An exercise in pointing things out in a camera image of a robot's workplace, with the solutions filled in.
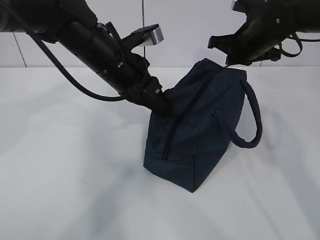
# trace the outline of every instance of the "black strap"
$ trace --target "black strap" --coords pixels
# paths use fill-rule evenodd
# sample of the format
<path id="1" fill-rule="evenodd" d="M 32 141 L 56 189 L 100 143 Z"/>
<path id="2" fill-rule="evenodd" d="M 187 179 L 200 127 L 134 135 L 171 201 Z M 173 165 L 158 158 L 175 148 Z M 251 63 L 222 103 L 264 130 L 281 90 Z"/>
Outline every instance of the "black strap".
<path id="1" fill-rule="evenodd" d="M 244 139 L 239 137 L 239 135 L 236 133 L 236 131 L 231 127 L 230 123 L 228 122 L 227 119 L 225 119 L 224 113 L 220 110 L 217 109 L 216 112 L 214 113 L 214 117 L 217 119 L 219 124 L 223 127 L 223 129 L 226 131 L 228 134 L 230 140 L 239 148 L 243 149 L 253 149 L 255 148 L 261 138 L 262 138 L 262 132 L 263 132 L 263 127 L 262 127 L 262 121 L 261 121 L 261 113 L 260 113 L 260 108 L 259 108 L 259 103 L 256 97 L 256 94 L 250 84 L 246 80 L 241 81 L 241 85 L 245 91 L 245 94 L 249 100 L 255 123 L 256 123 L 256 135 L 255 138 L 251 142 L 246 142 Z"/>
<path id="2" fill-rule="evenodd" d="M 297 35 L 296 33 L 293 33 L 293 34 L 292 34 L 292 38 L 290 38 L 290 39 L 293 39 L 293 40 L 296 41 L 296 43 L 298 44 L 298 46 L 299 46 L 299 48 L 300 48 L 300 52 L 299 52 L 299 53 L 296 53 L 296 54 L 288 53 L 288 52 L 286 52 L 286 51 L 282 48 L 282 43 L 280 43 L 280 44 L 279 44 L 279 49 L 280 49 L 280 51 L 281 51 L 281 54 L 284 55 L 284 56 L 286 56 L 286 57 L 288 57 L 288 58 L 298 57 L 298 56 L 302 53 L 302 51 L 303 51 L 303 49 L 304 49 L 304 46 L 302 45 L 302 42 L 301 42 L 300 38 L 298 37 L 298 35 Z"/>
<path id="3" fill-rule="evenodd" d="M 295 40 L 295 38 L 293 36 L 289 36 L 288 39 Z M 299 37 L 299 39 L 301 42 L 307 42 L 307 43 L 319 43 L 320 42 L 320 39 L 305 39 L 305 38 L 300 38 L 300 37 Z"/>

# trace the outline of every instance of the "silver metal plate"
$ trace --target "silver metal plate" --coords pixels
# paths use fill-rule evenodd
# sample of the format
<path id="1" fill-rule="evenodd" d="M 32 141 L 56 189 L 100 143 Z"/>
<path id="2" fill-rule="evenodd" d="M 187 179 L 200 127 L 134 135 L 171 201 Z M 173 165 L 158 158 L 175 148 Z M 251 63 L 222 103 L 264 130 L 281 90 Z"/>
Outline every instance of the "silver metal plate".
<path id="1" fill-rule="evenodd" d="M 153 46 L 161 43 L 165 38 L 162 33 L 161 27 L 159 26 L 155 30 L 146 33 L 143 36 L 143 43 L 139 47 Z"/>

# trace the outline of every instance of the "white table surface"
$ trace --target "white table surface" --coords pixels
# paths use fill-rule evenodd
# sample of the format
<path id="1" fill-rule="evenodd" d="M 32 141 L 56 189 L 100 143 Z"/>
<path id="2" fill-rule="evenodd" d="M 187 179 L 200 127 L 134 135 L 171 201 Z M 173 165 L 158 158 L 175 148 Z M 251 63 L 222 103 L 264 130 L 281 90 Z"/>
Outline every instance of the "white table surface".
<path id="1" fill-rule="evenodd" d="M 143 168 L 148 109 L 90 99 L 55 68 L 1 68 L 0 239 L 319 240 L 320 68 L 245 69 L 261 144 L 231 146 L 191 194 Z M 150 71 L 170 88 L 189 68 Z M 238 133 L 255 133 L 247 102 Z"/>

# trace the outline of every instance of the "black cable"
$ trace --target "black cable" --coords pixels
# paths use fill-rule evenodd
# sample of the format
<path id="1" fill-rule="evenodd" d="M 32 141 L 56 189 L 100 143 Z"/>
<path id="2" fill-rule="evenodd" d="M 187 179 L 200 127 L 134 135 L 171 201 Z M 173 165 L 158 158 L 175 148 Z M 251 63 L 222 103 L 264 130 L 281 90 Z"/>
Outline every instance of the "black cable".
<path id="1" fill-rule="evenodd" d="M 295 38 L 292 36 L 289 36 L 288 39 L 295 40 Z M 319 43 L 320 42 L 320 39 L 305 39 L 305 38 L 299 38 L 299 39 L 301 42 L 308 42 L 308 43 Z"/>
<path id="2" fill-rule="evenodd" d="M 75 80 L 70 73 L 65 69 L 65 67 L 59 62 L 59 60 L 54 56 L 54 54 L 49 50 L 49 48 L 42 42 L 40 38 L 38 38 L 37 34 L 29 27 L 27 22 L 9 5 L 3 2 L 3 0 L 0 0 L 0 7 L 2 7 L 4 10 L 6 10 L 10 15 L 12 15 L 24 28 L 26 34 L 28 34 L 33 41 L 41 48 L 41 50 L 44 52 L 44 54 L 51 60 L 51 62 L 56 66 L 56 68 L 65 76 L 65 78 L 73 85 L 75 86 L 79 91 L 84 93 L 85 95 L 105 102 L 119 102 L 125 99 L 124 96 L 117 96 L 117 97 L 108 97 L 108 96 L 102 96 L 98 95 L 88 89 L 86 89 L 84 86 L 82 86 L 77 80 Z"/>

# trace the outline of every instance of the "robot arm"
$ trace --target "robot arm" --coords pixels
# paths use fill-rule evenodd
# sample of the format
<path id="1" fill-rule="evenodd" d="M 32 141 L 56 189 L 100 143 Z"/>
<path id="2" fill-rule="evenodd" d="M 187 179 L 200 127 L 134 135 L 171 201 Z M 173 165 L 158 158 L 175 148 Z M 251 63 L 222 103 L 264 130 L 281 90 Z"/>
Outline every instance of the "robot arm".
<path id="1" fill-rule="evenodd" d="M 27 32 L 33 39 L 59 42 L 117 90 L 122 99 L 162 115 L 170 113 L 162 86 L 148 72 L 149 62 L 131 52 L 137 46 L 155 45 L 164 39 L 158 24 L 121 39 L 111 22 L 98 22 L 85 0 L 0 0 L 0 3 L 0 32 Z M 8 9 L 25 21 L 29 32 Z"/>
<path id="2" fill-rule="evenodd" d="M 319 0 L 233 0 L 232 9 L 245 13 L 246 23 L 235 34 L 212 36 L 208 46 L 227 54 L 227 65 L 278 61 L 283 52 L 275 46 L 282 41 L 320 32 Z"/>

